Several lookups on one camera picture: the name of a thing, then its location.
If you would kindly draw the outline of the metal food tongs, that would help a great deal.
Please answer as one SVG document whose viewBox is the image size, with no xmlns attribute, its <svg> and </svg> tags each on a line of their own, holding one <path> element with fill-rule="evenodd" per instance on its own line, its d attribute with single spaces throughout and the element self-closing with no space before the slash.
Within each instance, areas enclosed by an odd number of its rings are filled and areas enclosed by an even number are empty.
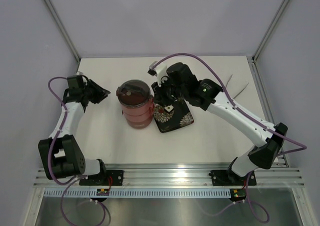
<svg viewBox="0 0 320 226">
<path fill-rule="evenodd" d="M 226 81 L 225 88 L 227 89 L 231 98 L 236 99 L 249 85 L 248 81 L 237 81 L 233 79 L 231 74 Z"/>
</svg>

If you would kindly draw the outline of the dark pink bowl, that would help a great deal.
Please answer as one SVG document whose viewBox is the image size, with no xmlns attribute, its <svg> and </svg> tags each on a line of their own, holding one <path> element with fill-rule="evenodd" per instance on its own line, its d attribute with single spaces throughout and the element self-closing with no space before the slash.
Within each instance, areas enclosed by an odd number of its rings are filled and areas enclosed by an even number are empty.
<svg viewBox="0 0 320 226">
<path fill-rule="evenodd" d="M 134 129 L 144 129 L 151 124 L 152 118 L 148 118 L 145 121 L 141 121 L 141 122 L 133 122 L 128 119 L 126 121 L 129 124 L 129 126 L 131 126 Z"/>
</svg>

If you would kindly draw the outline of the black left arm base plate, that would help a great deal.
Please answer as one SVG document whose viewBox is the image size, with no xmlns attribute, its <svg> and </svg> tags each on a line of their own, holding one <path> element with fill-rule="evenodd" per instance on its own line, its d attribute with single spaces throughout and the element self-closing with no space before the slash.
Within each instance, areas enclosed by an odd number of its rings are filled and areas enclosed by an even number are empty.
<svg viewBox="0 0 320 226">
<path fill-rule="evenodd" d="M 122 186 L 124 179 L 123 170 L 106 170 L 79 181 L 80 186 Z"/>
</svg>

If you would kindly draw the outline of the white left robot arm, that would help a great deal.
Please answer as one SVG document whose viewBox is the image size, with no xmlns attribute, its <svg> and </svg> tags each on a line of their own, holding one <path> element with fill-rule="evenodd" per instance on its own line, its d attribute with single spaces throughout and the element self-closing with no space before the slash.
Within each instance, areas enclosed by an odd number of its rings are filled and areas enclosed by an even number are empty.
<svg viewBox="0 0 320 226">
<path fill-rule="evenodd" d="M 99 104 L 108 97 L 110 91 L 104 89 L 83 74 L 65 77 L 67 88 L 59 97 L 52 89 L 51 78 L 47 87 L 61 106 L 61 114 L 53 132 L 47 139 L 38 143 L 38 151 L 45 174 L 49 180 L 63 185 L 62 179 L 69 184 L 73 179 L 91 179 L 97 185 L 108 180 L 108 172 L 101 159 L 85 158 L 77 143 L 77 132 L 81 118 L 89 104 Z"/>
</svg>

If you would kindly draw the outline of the pink bowl with handles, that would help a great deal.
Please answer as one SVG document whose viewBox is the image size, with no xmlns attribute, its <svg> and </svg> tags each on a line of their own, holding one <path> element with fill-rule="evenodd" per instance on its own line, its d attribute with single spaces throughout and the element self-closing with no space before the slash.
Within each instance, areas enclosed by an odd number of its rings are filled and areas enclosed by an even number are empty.
<svg viewBox="0 0 320 226">
<path fill-rule="evenodd" d="M 153 118 L 152 114 L 148 110 L 140 115 L 129 114 L 129 112 L 126 111 L 122 111 L 122 114 L 128 122 L 133 124 L 149 124 Z"/>
</svg>

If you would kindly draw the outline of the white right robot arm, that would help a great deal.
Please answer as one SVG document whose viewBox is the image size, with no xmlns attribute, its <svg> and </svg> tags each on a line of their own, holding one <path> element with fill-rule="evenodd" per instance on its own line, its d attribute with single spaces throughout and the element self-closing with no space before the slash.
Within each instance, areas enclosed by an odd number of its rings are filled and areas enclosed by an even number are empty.
<svg viewBox="0 0 320 226">
<path fill-rule="evenodd" d="M 171 112 L 178 100 L 187 101 L 225 120 L 243 133 L 253 146 L 236 157 L 226 170 L 232 184 L 239 184 L 248 173 L 261 168 L 270 169 L 283 146 L 288 128 L 265 121 L 227 97 L 226 89 L 211 79 L 198 80 L 188 65 L 178 62 L 150 67 L 148 74 L 156 77 L 151 87 L 155 102 Z"/>
</svg>

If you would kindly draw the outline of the grey transparent lid red handles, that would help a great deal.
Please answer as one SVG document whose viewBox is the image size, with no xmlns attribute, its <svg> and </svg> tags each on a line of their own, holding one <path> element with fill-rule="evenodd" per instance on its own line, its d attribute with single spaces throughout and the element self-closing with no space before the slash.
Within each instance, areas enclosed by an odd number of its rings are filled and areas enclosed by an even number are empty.
<svg viewBox="0 0 320 226">
<path fill-rule="evenodd" d="M 139 79 L 124 82 L 117 88 L 116 96 L 120 106 L 129 109 L 140 108 L 153 99 L 150 87 Z"/>
</svg>

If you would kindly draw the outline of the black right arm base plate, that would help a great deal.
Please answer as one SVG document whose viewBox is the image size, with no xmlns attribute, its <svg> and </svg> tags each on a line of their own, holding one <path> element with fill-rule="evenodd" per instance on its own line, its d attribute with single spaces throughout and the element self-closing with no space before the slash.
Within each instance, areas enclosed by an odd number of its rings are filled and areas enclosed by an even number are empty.
<svg viewBox="0 0 320 226">
<path fill-rule="evenodd" d="M 226 169 L 214 169 L 208 173 L 208 176 L 211 178 L 213 186 L 245 186 L 246 184 L 249 186 L 257 185 L 254 173 L 252 176 L 249 176 L 248 179 L 247 175 L 240 177 Z"/>
</svg>

